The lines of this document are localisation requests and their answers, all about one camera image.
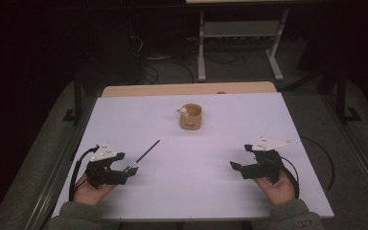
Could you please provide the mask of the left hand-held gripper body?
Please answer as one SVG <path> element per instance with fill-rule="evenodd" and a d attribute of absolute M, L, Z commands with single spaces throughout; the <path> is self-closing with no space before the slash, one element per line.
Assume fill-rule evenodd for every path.
<path fill-rule="evenodd" d="M 87 164 L 85 174 L 88 182 L 95 188 L 102 185 L 119 185 L 127 182 L 125 173 L 111 169 L 112 157 L 118 153 L 108 142 L 104 142 L 94 151 Z"/>

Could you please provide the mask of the grey metal desk frame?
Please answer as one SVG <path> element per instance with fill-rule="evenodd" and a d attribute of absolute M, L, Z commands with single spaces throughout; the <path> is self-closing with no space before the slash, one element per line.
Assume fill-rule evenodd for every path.
<path fill-rule="evenodd" d="M 276 81 L 282 81 L 284 76 L 276 60 L 276 52 L 279 46 L 289 9 L 283 9 L 282 15 L 277 20 L 263 21 L 226 21 L 210 22 L 204 20 L 204 12 L 200 13 L 198 30 L 198 55 L 197 78 L 201 82 L 206 81 L 206 69 L 204 60 L 204 39 L 219 37 L 273 37 L 274 41 L 265 51 L 266 58 L 271 67 Z"/>

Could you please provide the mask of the black metal stand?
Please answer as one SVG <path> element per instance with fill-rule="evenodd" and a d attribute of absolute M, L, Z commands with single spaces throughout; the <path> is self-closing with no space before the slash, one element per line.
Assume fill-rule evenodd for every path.
<path fill-rule="evenodd" d="M 74 89 L 74 108 L 68 109 L 65 116 L 63 117 L 64 122 L 72 122 L 76 125 L 82 114 L 82 87 L 81 87 L 81 77 L 77 73 L 73 80 Z"/>

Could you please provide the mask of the person's right hand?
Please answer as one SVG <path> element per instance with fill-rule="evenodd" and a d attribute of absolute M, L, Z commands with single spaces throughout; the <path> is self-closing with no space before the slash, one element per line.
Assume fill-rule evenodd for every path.
<path fill-rule="evenodd" d="M 274 184 L 270 184 L 265 178 L 256 178 L 254 182 L 273 205 L 281 205 L 296 198 L 294 187 L 284 172 L 280 172 L 279 180 Z"/>

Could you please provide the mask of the person's left hand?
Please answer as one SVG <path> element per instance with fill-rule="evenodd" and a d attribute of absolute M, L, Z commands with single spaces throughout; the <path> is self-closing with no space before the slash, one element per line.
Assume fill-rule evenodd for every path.
<path fill-rule="evenodd" d="M 115 185 L 102 185 L 99 188 L 95 188 L 88 183 L 87 175 L 84 173 L 75 185 L 73 201 L 85 205 L 98 206 L 115 188 Z"/>

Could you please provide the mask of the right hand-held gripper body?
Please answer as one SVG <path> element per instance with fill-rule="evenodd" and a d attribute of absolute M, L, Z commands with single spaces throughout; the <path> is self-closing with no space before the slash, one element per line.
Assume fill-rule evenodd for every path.
<path fill-rule="evenodd" d="M 241 175 L 244 179 L 267 178 L 272 184 L 279 180 L 281 168 L 284 166 L 278 148 L 289 146 L 289 140 L 263 137 L 253 144 L 256 164 L 242 166 Z"/>

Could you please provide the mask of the black thin paintbrush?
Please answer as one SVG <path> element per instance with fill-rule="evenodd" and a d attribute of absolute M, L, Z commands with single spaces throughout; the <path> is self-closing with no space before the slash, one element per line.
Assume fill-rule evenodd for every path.
<path fill-rule="evenodd" d="M 124 172 L 128 172 L 132 168 L 134 168 L 152 149 L 154 149 L 158 144 L 160 143 L 160 140 L 157 140 L 150 148 L 148 148 L 136 161 L 134 161 L 130 166 L 127 166 L 124 169 Z"/>

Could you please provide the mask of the wooden table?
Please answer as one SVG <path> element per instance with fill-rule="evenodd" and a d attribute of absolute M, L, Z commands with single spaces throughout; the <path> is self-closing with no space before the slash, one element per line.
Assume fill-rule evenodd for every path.
<path fill-rule="evenodd" d="M 270 81 L 107 86 L 102 97 L 275 93 Z"/>

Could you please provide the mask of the tan round holder cup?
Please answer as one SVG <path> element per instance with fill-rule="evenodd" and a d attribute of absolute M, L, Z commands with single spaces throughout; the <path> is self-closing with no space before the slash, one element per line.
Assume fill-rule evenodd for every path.
<path fill-rule="evenodd" d="M 198 130 L 202 123 L 202 107 L 195 103 L 187 103 L 178 109 L 179 125 L 186 130 Z"/>

